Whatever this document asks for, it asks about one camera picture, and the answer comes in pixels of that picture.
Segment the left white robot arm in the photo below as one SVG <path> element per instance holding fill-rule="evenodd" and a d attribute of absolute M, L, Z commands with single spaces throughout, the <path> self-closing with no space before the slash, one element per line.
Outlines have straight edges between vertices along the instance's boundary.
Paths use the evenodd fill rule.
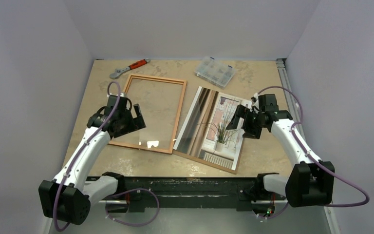
<path fill-rule="evenodd" d="M 113 139 L 145 128 L 139 104 L 125 96 L 110 95 L 106 106 L 93 114 L 84 136 L 61 171 L 38 188 L 45 217 L 81 225 L 91 206 L 111 196 L 121 199 L 126 192 L 124 177 L 105 172 L 91 184 L 87 177 L 102 150 Z"/>

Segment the photo print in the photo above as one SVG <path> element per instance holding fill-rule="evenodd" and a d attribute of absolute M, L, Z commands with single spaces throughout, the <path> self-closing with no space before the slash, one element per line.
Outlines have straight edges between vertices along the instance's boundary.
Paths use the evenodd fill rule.
<path fill-rule="evenodd" d="M 216 90 L 198 87 L 173 146 L 173 154 L 236 174 L 244 131 L 228 130 L 239 105 L 251 101 Z"/>

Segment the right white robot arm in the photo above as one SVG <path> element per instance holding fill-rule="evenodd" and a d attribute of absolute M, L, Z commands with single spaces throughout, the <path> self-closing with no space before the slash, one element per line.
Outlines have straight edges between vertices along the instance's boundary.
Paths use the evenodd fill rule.
<path fill-rule="evenodd" d="M 253 97 L 257 107 L 238 105 L 228 130 L 241 129 L 244 138 L 259 139 L 267 129 L 281 144 L 293 164 L 290 176 L 259 174 L 255 195 L 266 198 L 272 193 L 284 196 L 292 207 L 328 205 L 332 201 L 335 168 L 323 161 L 300 137 L 295 121 L 287 110 L 280 110 L 274 94 Z"/>

